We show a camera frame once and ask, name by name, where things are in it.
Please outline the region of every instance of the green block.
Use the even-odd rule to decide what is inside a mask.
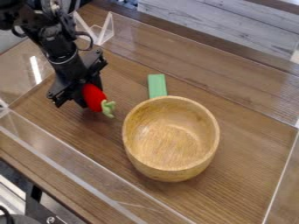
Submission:
[[[148,94],[149,99],[167,95],[164,74],[148,74]]]

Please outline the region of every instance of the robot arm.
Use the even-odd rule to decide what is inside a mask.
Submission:
[[[92,49],[92,37],[76,31],[73,17],[53,0],[1,0],[0,30],[12,30],[17,37],[28,37],[40,47],[55,69],[56,79],[47,97],[59,108],[65,101],[73,100],[83,108],[88,106],[83,87],[93,84],[100,90],[100,70],[108,64],[100,49]],[[88,51],[83,57],[75,44],[77,36],[89,37]]]

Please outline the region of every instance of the bowl rim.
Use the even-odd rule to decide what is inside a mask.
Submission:
[[[196,107],[199,107],[204,113],[207,113],[209,119],[211,119],[211,122],[212,122],[212,127],[215,129],[215,139],[213,139],[213,143],[212,143],[212,146],[209,147],[209,151],[205,153],[204,157],[201,159],[199,159],[196,162],[192,162],[188,166],[185,166],[183,169],[159,169],[148,164],[145,164],[141,160],[139,160],[135,156],[135,154],[132,153],[132,149],[131,147],[128,147],[127,145],[127,142],[128,142],[128,138],[127,138],[127,124],[128,124],[128,120],[129,118],[132,117],[132,115],[135,114],[135,112],[147,104],[147,103],[151,103],[151,102],[155,102],[155,101],[160,101],[163,99],[175,99],[175,100],[180,100],[180,101],[185,101],[191,104],[193,104]],[[123,124],[123,129],[121,129],[121,135],[123,135],[123,143],[124,143],[124,146],[125,146],[125,152],[131,154],[131,156],[135,158],[135,160],[137,160],[139,163],[141,163],[144,166],[147,167],[151,167],[151,169],[155,169],[157,171],[163,171],[163,172],[177,172],[177,171],[184,171],[184,170],[189,170],[191,168],[201,165],[207,160],[211,159],[211,157],[213,156],[215,152],[216,152],[216,149],[219,147],[219,142],[220,142],[220,126],[219,126],[219,123],[217,123],[217,120],[213,116],[213,114],[209,112],[209,110],[200,104],[197,103],[196,101],[185,98],[185,97],[181,97],[181,96],[175,96],[175,95],[167,95],[167,96],[159,96],[159,97],[155,97],[152,99],[148,99],[143,102],[140,102],[133,108],[132,110],[128,112],[127,116],[125,116],[125,120],[124,120],[124,124]]]

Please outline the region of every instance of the wooden bowl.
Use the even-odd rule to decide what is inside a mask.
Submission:
[[[128,113],[123,140],[135,168],[151,179],[179,182],[209,165],[220,128],[196,101],[161,96],[141,102]]]

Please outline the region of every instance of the red object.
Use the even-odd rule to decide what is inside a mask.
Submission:
[[[101,102],[107,99],[105,94],[92,84],[85,84],[81,89],[84,100],[88,104],[88,108],[95,112],[101,112]]]

